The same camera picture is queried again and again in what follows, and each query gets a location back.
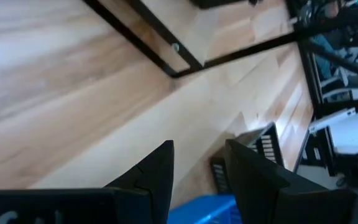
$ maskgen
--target black metal frame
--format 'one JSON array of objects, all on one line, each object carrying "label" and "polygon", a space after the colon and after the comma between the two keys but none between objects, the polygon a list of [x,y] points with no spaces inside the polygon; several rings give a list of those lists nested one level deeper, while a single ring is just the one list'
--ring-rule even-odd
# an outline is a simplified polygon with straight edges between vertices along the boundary
[{"label": "black metal frame", "polygon": [[146,55],[156,66],[160,67],[167,75],[171,76],[176,73],[171,66],[160,58],[147,44],[136,36],[128,27],[126,27],[115,15],[106,9],[98,0],[83,0],[93,11],[102,19],[116,29],[138,50]]},{"label": "black metal frame", "polygon": [[302,142],[302,146],[301,146],[301,149],[299,151],[299,154],[298,154],[298,158],[296,159],[296,162],[295,162],[295,167],[293,168],[293,172],[294,173],[297,173],[298,172],[298,169],[299,169],[299,165],[303,165],[302,161],[302,155],[303,155],[303,152],[307,152],[307,147],[309,145],[309,142],[311,141],[311,138],[310,138],[310,133],[309,133],[309,130],[306,131],[306,134],[305,134],[305,138],[303,139],[303,142]]},{"label": "black metal frame", "polygon": [[319,87],[317,64],[313,56],[306,51],[305,43],[298,42],[303,70],[305,71],[306,82],[308,84],[309,95],[314,111],[318,110],[323,104],[323,92]]},{"label": "black metal frame", "polygon": [[[96,13],[98,13],[106,22],[112,25],[118,32],[120,32],[129,42],[134,44],[146,57],[151,59],[157,66],[159,66],[167,75],[172,78],[180,78],[201,70],[222,65],[252,54],[259,53],[264,50],[272,49],[281,45],[289,44],[291,42],[299,42],[308,39],[320,33],[329,32],[339,27],[358,23],[357,17],[337,18],[327,21],[323,26],[315,24],[309,27],[295,26],[295,31],[281,37],[274,38],[262,42],[251,47],[240,49],[236,52],[223,55],[205,62],[202,66],[185,46],[163,25],[161,21],[155,17],[152,12],[140,0],[128,0],[129,5],[148,23],[153,29],[161,35],[161,37],[168,44],[178,44],[178,54],[189,64],[190,68],[181,72],[176,72],[166,62],[164,62],[155,52],[150,49],[142,40],[129,30],[117,17],[115,17],[108,9],[106,9],[98,0],[84,0]],[[287,7],[292,17],[296,17],[296,10],[292,7],[293,1],[286,0]]]},{"label": "black metal frame", "polygon": [[346,108],[355,108],[358,113],[358,100],[326,104],[324,108],[321,108],[319,114],[326,116]]}]

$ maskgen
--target white object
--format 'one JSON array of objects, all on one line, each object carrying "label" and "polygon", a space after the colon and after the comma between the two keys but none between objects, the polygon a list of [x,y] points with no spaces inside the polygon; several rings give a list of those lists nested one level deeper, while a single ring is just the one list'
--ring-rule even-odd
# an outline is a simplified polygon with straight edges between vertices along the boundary
[{"label": "white object", "polygon": [[350,118],[351,116],[356,115],[356,109],[344,109],[338,112],[335,112],[331,115],[325,116],[317,121],[313,121],[309,125],[309,132],[315,133],[321,129],[324,129],[332,124],[338,123],[340,121],[343,121],[347,118]]},{"label": "white object", "polygon": [[358,113],[330,126],[331,136],[336,153],[358,154]]}]

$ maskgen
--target blue plastic crate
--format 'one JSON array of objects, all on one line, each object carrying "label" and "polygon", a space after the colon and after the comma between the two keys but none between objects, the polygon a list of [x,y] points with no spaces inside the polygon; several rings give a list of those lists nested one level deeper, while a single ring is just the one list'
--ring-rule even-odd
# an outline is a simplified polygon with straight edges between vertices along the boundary
[{"label": "blue plastic crate", "polygon": [[168,224],[241,224],[233,195],[203,196],[169,213]]}]

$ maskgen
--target black metal bar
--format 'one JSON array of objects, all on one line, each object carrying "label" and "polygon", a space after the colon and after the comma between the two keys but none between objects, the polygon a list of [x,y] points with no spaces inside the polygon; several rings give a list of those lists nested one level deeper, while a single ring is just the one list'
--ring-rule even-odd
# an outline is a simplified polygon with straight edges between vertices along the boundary
[{"label": "black metal bar", "polygon": [[334,144],[331,138],[331,131],[329,128],[322,129],[317,132],[317,138],[322,149],[321,159],[326,164],[328,174],[331,177],[336,176],[335,170],[335,158],[336,154],[334,152]]},{"label": "black metal bar", "polygon": [[350,97],[351,101],[354,101],[354,97],[353,97],[353,92],[352,92],[352,91],[349,91],[349,97]]},{"label": "black metal bar", "polygon": [[300,57],[303,65],[303,70],[305,71],[305,78],[308,84],[309,95],[311,102],[313,104],[314,111],[317,111],[323,103],[323,93],[318,80],[318,71],[316,66],[316,61],[312,58],[312,55],[306,51],[305,45],[303,42],[298,43],[298,48],[300,52]]},{"label": "black metal bar", "polygon": [[140,0],[127,0],[135,10],[168,44],[178,44],[178,54],[191,68],[202,68],[202,64],[187,50],[187,48],[165,27],[165,25]]},{"label": "black metal bar", "polygon": [[[310,123],[314,120],[314,118],[315,118],[315,115],[313,114],[313,116],[310,119]],[[309,133],[309,130],[307,130],[305,138],[304,138],[304,140],[302,142],[301,149],[300,149],[299,154],[298,154],[298,158],[296,159],[296,162],[295,162],[295,167],[293,168],[292,172],[296,173],[298,171],[299,165],[301,165],[303,152],[306,151],[306,147],[308,146],[308,143],[309,143],[310,139],[311,139],[310,138],[310,133]]]},{"label": "black metal bar", "polygon": [[315,149],[315,145],[312,144],[313,142],[313,138],[309,139],[309,144],[306,146],[305,148],[305,152],[306,155],[308,156],[308,161],[312,166],[315,166],[317,164],[317,158],[316,158],[316,153],[314,152]]},{"label": "black metal bar", "polygon": [[306,47],[306,49],[319,55],[320,57],[323,57],[338,66],[341,66],[351,72],[358,74],[358,64],[351,63],[344,58],[341,58],[331,52],[326,51],[324,49],[324,47],[317,45],[315,43],[312,43],[312,42],[305,42],[305,47]]},{"label": "black metal bar", "polygon": [[326,116],[346,108],[355,108],[358,113],[358,100],[327,103],[323,105],[319,113],[322,116]]},{"label": "black metal bar", "polygon": [[270,140],[271,140],[274,158],[276,160],[276,163],[278,165],[284,167],[284,159],[283,159],[282,153],[280,151],[280,142],[278,141],[276,125],[273,125],[268,130],[268,133],[270,135]]},{"label": "black metal bar", "polygon": [[106,9],[99,1],[83,0],[90,8],[93,9],[108,24],[121,33],[129,42],[131,42],[138,50],[147,56],[153,63],[161,68],[167,75],[173,76],[174,71],[164,60],[160,58],[147,44],[138,38],[128,27],[126,27],[115,15]]},{"label": "black metal bar", "polygon": [[258,150],[259,155],[266,157],[264,145],[262,144],[261,138],[258,138],[258,140],[256,140],[255,146],[256,146],[256,149]]},{"label": "black metal bar", "polygon": [[332,30],[336,30],[338,28],[358,24],[358,17],[347,17],[347,18],[335,18],[328,20],[324,24],[312,24],[309,27],[302,27],[296,29],[295,31],[285,34],[280,37],[276,37],[271,40],[267,40],[262,42],[261,44],[253,45],[251,47],[246,47],[244,49],[240,49],[236,52],[229,53],[222,57],[218,57],[216,59],[209,60],[205,63],[203,68],[189,68],[187,70],[181,71],[177,73],[174,78],[180,78],[185,75],[189,75],[194,72],[198,72],[200,70],[208,69],[211,67],[215,67],[221,65],[223,63],[231,62],[233,60],[237,60],[242,57],[246,57],[252,54],[256,54],[262,52],[264,50],[269,50],[275,47],[279,47],[281,45],[289,44],[291,42],[296,42],[300,40],[305,40],[310,37],[314,37],[321,33],[330,32]]}]

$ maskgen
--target light wood flooring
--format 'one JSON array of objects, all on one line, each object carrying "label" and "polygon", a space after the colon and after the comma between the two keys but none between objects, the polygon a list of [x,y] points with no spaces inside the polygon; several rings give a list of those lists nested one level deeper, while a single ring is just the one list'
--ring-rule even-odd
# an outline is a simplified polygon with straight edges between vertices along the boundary
[{"label": "light wood flooring", "polygon": [[[220,9],[209,57],[288,32],[282,0],[246,4]],[[101,187],[173,139],[176,207],[214,192],[226,138],[270,121],[292,170],[304,76],[291,44],[172,80],[80,0],[1,0],[0,189]]]}]

